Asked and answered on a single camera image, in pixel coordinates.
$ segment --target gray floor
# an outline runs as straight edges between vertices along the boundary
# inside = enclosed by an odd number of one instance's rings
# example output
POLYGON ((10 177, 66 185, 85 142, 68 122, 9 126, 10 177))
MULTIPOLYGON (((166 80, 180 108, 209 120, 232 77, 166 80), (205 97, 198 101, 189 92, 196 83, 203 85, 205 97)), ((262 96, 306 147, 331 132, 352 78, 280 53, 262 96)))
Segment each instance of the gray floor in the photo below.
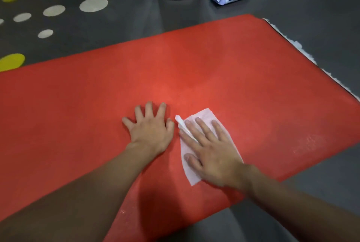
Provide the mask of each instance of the gray floor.
MULTIPOLYGON (((22 53, 25 64, 46 61, 199 23, 251 13, 265 17, 283 34, 299 41, 319 66, 360 96, 360 0, 243 0, 217 6, 210 0, 109 0, 100 12, 79 10, 83 0, 19 0, 2 5, 0 52, 22 53), (66 11, 44 17, 45 8, 66 11), (29 21, 12 18, 30 12, 29 21), (54 30, 47 39, 37 38, 54 30)), ((360 145, 286 181, 289 186, 360 215, 360 145)), ((292 241, 275 220, 248 200, 225 209, 160 241, 292 241)))

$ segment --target hand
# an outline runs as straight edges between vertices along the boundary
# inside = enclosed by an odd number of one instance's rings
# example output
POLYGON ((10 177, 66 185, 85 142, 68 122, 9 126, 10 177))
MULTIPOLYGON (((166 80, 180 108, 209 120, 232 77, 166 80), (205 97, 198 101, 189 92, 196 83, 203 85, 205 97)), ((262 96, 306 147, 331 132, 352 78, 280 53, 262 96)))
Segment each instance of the hand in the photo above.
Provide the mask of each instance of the hand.
POLYGON ((145 105, 145 117, 140 106, 135 107, 136 123, 127 117, 122 118, 123 124, 130 131, 131 142, 150 148, 155 156, 165 151, 174 135, 175 125, 170 118, 167 119, 165 126, 165 110, 166 104, 162 103, 154 117, 153 105, 149 101, 145 105))
POLYGON ((185 121, 185 124, 199 143, 180 130, 180 137, 198 157, 186 154, 184 158, 189 166, 210 183, 247 191, 250 186, 248 172, 251 166, 243 163, 231 140, 216 121, 212 121, 212 125, 217 137, 200 118, 196 118, 195 121, 204 134, 190 121, 185 121))

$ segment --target red yoga mat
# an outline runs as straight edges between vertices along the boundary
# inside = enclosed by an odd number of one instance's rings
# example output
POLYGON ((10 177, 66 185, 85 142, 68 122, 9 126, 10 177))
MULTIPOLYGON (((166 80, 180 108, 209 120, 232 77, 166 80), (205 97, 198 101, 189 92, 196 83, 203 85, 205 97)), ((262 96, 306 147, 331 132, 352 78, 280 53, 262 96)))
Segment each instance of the red yoga mat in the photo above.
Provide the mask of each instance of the red yoga mat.
MULTIPOLYGON (((278 180, 360 140, 360 103, 251 15, 6 71, 0 93, 0 219, 120 153, 130 141, 121 118, 148 100, 166 102, 172 119, 210 108, 244 161, 278 180)), ((190 186, 176 130, 106 241, 156 240, 241 199, 190 186)))

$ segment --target finger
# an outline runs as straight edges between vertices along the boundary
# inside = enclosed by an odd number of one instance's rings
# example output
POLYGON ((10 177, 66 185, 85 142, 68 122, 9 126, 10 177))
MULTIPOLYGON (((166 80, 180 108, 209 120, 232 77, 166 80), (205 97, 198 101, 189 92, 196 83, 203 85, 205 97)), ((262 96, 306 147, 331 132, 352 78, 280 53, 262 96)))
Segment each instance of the finger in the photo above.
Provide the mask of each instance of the finger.
POLYGON ((209 144, 209 140, 191 123, 191 121, 185 121, 186 127, 190 130, 194 138, 202 145, 205 146, 209 144))
POLYGON ((158 109, 158 113, 156 114, 156 117, 159 119, 165 118, 165 111, 166 111, 166 103, 161 103, 158 109))
POLYGON ((130 131, 131 129, 133 129, 134 127, 134 123, 132 121, 130 121, 127 117, 123 117, 122 118, 122 123, 128 128, 128 130, 130 131))
POLYGON ((210 130, 210 128, 204 123, 204 121, 200 118, 195 119, 196 123, 201 127, 204 132, 206 138, 209 141, 217 141, 218 139, 215 137, 214 133, 210 130))
POLYGON ((201 165, 201 162, 192 154, 185 154, 184 159, 186 160, 187 164, 195 170, 195 172, 199 173, 201 175, 203 171, 203 166, 201 165))
POLYGON ((230 141, 229 137, 226 135, 225 131, 223 130, 223 128, 219 125, 219 123, 217 121, 212 121, 211 124, 215 128, 215 131, 216 131, 216 134, 217 134, 217 137, 219 140, 227 141, 227 142, 230 141))
POLYGON ((195 140, 193 140, 189 135, 187 135, 182 129, 179 131, 179 135, 182 140, 186 143, 188 147, 194 151, 194 153, 200 157, 201 155, 201 146, 195 140))
POLYGON ((173 136, 174 136, 174 129, 175 129, 174 122, 170 118, 168 118, 166 120, 166 130, 167 130, 169 136, 171 136, 171 138, 173 138, 173 136))
POLYGON ((135 118, 136 122, 141 122, 144 118, 143 112, 141 111, 141 107, 139 105, 135 107, 135 118))
POLYGON ((154 117, 153 102, 148 101, 145 105, 145 118, 153 118, 153 117, 154 117))

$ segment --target white circle on floor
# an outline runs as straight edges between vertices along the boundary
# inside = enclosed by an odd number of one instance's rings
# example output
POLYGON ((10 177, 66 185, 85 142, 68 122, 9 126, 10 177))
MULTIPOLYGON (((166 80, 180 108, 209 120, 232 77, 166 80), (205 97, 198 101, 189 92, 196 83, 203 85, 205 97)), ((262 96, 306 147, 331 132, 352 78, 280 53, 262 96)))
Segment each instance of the white circle on floor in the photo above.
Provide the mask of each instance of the white circle on floor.
POLYGON ((46 30, 41 31, 37 36, 38 36, 38 38, 43 39, 43 38, 47 38, 47 37, 51 36, 53 33, 54 33, 53 30, 46 29, 46 30))
POLYGON ((80 4, 80 10, 84 12, 100 11, 108 5, 107 0, 85 0, 80 4))
POLYGON ((63 12, 65 12, 65 7, 63 5, 55 5, 45 9, 43 15, 46 17, 55 17, 63 12))
POLYGON ((23 14, 18 14, 17 16, 14 17, 14 21, 15 22, 22 22, 22 21, 26 21, 31 17, 31 14, 28 12, 24 12, 23 14))

